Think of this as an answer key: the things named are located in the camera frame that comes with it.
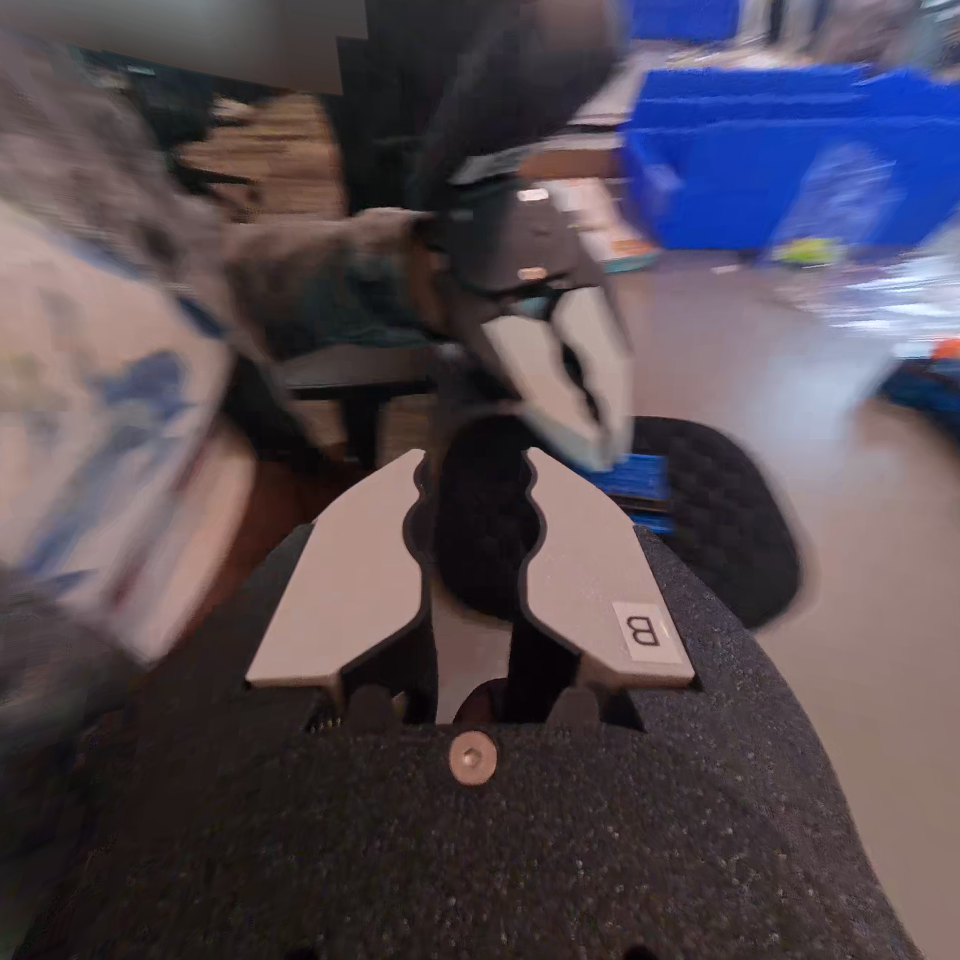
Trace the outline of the blue studded building plate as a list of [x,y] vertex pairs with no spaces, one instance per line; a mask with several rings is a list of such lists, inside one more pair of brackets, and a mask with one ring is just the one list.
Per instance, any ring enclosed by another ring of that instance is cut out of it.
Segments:
[[630,454],[614,469],[592,476],[634,525],[662,537],[674,533],[671,487],[665,457]]

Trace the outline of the person's right hand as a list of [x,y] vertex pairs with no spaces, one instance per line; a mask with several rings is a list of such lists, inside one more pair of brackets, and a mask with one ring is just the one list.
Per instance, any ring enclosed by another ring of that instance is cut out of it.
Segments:
[[454,726],[491,726],[505,722],[508,678],[492,678],[480,683],[459,706]]

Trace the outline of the person's printed shirt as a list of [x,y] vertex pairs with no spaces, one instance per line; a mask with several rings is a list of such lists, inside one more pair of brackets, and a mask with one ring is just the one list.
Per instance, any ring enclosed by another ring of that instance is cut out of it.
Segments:
[[2,566],[152,666],[253,484],[212,210],[63,45],[2,30]]

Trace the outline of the blue plastic bin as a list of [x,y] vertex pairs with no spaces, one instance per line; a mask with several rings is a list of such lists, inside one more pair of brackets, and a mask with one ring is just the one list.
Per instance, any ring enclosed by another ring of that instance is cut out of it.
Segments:
[[656,69],[621,126],[627,210],[668,250],[764,247],[830,148],[891,165],[870,243],[916,246],[958,206],[959,85],[860,65]]

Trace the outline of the person's left forearm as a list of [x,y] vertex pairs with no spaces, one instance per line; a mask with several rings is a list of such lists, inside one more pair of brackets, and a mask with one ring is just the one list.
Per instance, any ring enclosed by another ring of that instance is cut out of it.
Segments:
[[432,219],[377,207],[337,220],[283,214],[223,224],[239,318],[276,363],[339,346],[428,345],[438,333],[414,292],[415,242]]

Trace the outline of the small bag of bricks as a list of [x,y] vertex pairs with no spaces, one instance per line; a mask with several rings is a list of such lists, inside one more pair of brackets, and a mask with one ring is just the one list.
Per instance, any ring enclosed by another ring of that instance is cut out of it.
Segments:
[[838,267],[870,246],[899,198],[896,162],[861,142],[821,150],[762,255],[787,270]]

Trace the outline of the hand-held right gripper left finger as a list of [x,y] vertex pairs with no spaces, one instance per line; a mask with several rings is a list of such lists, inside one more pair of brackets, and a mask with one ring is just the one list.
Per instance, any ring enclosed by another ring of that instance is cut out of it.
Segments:
[[406,538],[424,494],[426,450],[368,475],[315,519],[246,670],[256,689],[346,690],[425,608],[425,572]]

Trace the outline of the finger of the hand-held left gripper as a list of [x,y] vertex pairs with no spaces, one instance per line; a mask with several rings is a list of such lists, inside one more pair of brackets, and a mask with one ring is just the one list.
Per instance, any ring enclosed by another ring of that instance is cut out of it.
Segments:
[[601,287],[581,287],[558,300],[558,333],[580,364],[601,435],[602,471],[619,465],[633,444],[634,359],[618,317]]
[[549,324],[506,315],[485,322],[484,336],[519,395],[518,415],[534,435],[567,462],[602,462],[603,431]]

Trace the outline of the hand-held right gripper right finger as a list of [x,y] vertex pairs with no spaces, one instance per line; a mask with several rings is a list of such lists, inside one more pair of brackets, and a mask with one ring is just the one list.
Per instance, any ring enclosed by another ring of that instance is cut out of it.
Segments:
[[579,685],[688,688],[695,669],[634,523],[544,450],[530,447],[524,458],[540,522],[519,575],[526,618],[574,656]]

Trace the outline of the blue toy game console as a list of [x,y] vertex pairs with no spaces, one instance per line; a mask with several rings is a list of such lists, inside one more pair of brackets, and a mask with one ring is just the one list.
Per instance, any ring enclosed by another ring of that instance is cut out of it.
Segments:
[[935,342],[926,356],[900,360],[877,393],[885,402],[920,414],[959,442],[959,339]]

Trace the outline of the black foam pad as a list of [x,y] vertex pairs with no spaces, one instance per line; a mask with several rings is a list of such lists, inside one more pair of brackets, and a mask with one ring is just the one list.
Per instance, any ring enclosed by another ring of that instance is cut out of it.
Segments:
[[[536,444],[515,416],[482,416],[451,439],[438,475],[438,573],[464,605],[507,621],[517,614],[522,561],[539,534],[523,457]],[[634,419],[631,452],[657,459],[666,497],[629,517],[657,534],[746,628],[780,617],[798,594],[802,564],[748,455],[714,428],[661,416]]]

